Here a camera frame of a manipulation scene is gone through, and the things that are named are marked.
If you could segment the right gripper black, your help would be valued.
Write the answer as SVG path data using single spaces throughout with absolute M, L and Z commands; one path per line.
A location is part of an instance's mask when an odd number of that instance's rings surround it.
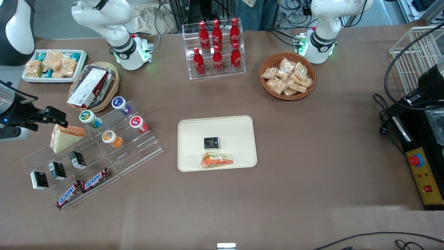
M 57 124 L 64 128 L 68 127 L 65 112 L 52 106 L 46 106 L 45 109 L 41 110 L 31 102 L 21 104 L 21 101 L 25 101 L 25 98 L 15 97 L 12 105 L 1 114 L 0 122 L 3 126 L 22 127 L 31 131 L 38 131 L 39 126 L 35 123 Z

